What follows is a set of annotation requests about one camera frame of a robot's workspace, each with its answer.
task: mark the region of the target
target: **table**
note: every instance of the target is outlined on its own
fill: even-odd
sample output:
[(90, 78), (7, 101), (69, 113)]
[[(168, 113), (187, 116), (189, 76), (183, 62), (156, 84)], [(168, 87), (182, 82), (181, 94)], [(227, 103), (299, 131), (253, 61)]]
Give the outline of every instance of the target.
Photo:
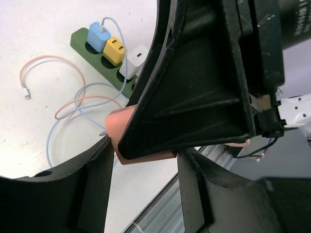
[[(106, 82), (69, 45), (70, 35), (104, 16), (120, 25), (128, 48), (151, 46), (156, 25), (156, 1), (143, 0), (0, 0), (0, 175), (8, 178), (33, 176), (48, 169), (46, 138), (55, 123), (54, 113), (73, 99), (82, 86), (78, 74), (60, 62), (31, 66), (25, 82), (31, 92), (26, 100), (18, 81), (20, 68), (44, 54), (63, 56), (74, 62), (87, 83)], [(118, 31), (110, 22), (112, 34)], [(87, 95), (108, 95), (116, 90), (95, 86)], [(100, 100), (86, 100), (95, 103)], [(119, 97), (122, 105), (124, 97)], [(86, 112), (104, 123), (117, 106), (109, 103)], [(63, 120), (52, 134), (50, 154), (54, 165), (88, 149), (100, 138), (101, 129), (80, 114)], [(176, 160), (122, 166), (112, 174), (105, 232), (121, 232), (177, 172)]]

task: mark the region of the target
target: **power adapter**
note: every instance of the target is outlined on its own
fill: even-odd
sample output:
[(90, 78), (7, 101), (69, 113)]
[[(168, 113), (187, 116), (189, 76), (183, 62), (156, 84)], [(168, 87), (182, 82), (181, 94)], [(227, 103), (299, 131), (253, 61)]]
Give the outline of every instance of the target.
[(104, 58), (116, 67), (122, 62), (124, 55), (123, 43), (115, 36), (110, 38), (104, 47)]
[[(127, 79), (130, 80), (142, 68), (148, 55), (148, 49), (144, 45), (138, 45), (127, 54)], [(120, 74), (125, 77), (126, 66), (125, 62), (121, 65)]]
[(99, 22), (94, 22), (89, 26), (86, 41), (98, 53), (103, 52), (107, 40), (109, 40), (110, 38), (110, 32), (106, 28), (101, 26)]

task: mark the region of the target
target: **green power strip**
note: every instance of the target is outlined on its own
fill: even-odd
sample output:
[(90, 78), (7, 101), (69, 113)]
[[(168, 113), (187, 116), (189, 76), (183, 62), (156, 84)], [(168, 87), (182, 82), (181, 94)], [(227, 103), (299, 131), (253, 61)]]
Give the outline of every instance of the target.
[[(86, 38), (87, 38), (88, 29), (80, 28), (78, 31), (74, 32), (71, 35), (70, 46), (78, 52), (88, 63), (91, 64), (101, 75), (103, 75), (112, 85), (114, 85), (118, 90), (121, 90), (123, 86), (123, 82), (121, 82), (117, 77), (117, 72), (120, 69), (119, 67), (115, 67), (113, 69), (106, 68), (102, 65), (101, 58), (103, 56), (102, 53), (92, 54), (86, 50)], [(129, 99), (133, 93), (132, 86), (134, 84), (134, 80), (136, 76), (132, 78), (132, 80), (125, 85), (123, 90), (123, 94)]]

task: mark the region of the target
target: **black cable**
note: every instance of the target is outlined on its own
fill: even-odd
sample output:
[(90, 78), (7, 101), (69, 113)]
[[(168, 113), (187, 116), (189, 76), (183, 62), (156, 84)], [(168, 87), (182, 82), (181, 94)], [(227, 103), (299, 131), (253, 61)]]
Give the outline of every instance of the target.
[(234, 158), (234, 159), (243, 159), (243, 158), (248, 158), (248, 157), (258, 157), (259, 155), (255, 155), (255, 156), (254, 156), (254, 154), (256, 154), (256, 153), (258, 153), (258, 152), (260, 152), (260, 151), (262, 151), (262, 150), (268, 149), (269, 147), (273, 146), (273, 145), (276, 143), (277, 140), (278, 140), (278, 138), (275, 138), (275, 139), (274, 139), (271, 143), (269, 143), (268, 145), (266, 145), (266, 146), (264, 146), (264, 147), (262, 147), (262, 148), (259, 148), (259, 149), (255, 150), (255, 151), (253, 151), (253, 152), (251, 152), (251, 153), (249, 153), (249, 154), (247, 154), (247, 155), (243, 155), (243, 156), (240, 156), (240, 157), (233, 157), (233, 156), (231, 155), (231, 157)]

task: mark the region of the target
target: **pink cable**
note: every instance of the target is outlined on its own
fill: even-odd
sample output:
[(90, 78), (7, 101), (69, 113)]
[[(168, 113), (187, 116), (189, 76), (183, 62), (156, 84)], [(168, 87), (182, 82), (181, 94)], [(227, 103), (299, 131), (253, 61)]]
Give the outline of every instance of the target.
[(75, 102), (80, 101), (80, 100), (89, 99), (89, 98), (103, 98), (103, 99), (111, 100), (111, 101), (115, 102), (120, 108), (122, 108), (122, 106), (116, 100), (114, 100), (113, 98), (110, 98), (108, 96), (85, 96), (85, 97), (78, 98), (76, 100), (72, 100), (72, 101), (66, 103), (65, 105), (63, 105), (61, 108), (59, 108), (54, 115), (55, 119), (59, 120), (59, 118), (57, 117), (58, 113), (60, 111), (62, 111), (64, 108), (66, 108), (67, 106), (69, 106), (70, 104), (75, 103)]
[[(66, 58), (60, 57), (60, 56), (55, 56), (55, 55), (42, 55), (42, 56), (38, 56), (38, 57), (36, 57), (36, 58), (34, 58), (34, 59), (31, 59), (30, 61), (28, 61), (28, 62), (20, 69), (20, 72), (19, 72), (19, 82), (20, 82), (20, 85), (21, 85), (22, 87), (25, 86), (24, 81), (23, 81), (23, 76), (22, 76), (22, 73), (23, 73), (24, 69), (25, 69), (29, 64), (31, 64), (32, 62), (35, 62), (35, 61), (40, 60), (40, 59), (43, 59), (43, 58), (56, 58), (56, 59), (62, 60), (62, 61), (64, 61), (64, 62), (66, 62), (67, 64), (71, 65), (72, 68), (74, 68), (74, 69), (78, 72), (78, 74), (79, 74), (79, 76), (80, 76), (80, 78), (81, 78), (81, 80), (82, 80), (83, 86), (86, 85), (86, 81), (85, 81), (85, 79), (84, 79), (84, 76), (83, 76), (82, 72), (79, 70), (79, 68), (78, 68), (73, 62), (67, 60)], [(84, 97), (85, 94), (86, 94), (86, 90), (84, 89), (83, 92), (82, 92), (82, 97)], [(78, 107), (80, 107), (80, 105), (82, 104), (82, 101), (83, 101), (84, 99), (81, 99), (81, 98), (80, 98), (79, 100), (81, 100), (81, 102), (78, 103)], [(71, 113), (71, 114), (68, 114), (68, 115), (65, 116), (64, 118), (69, 117), (69, 116), (72, 115), (72, 114), (74, 114), (74, 112)]]

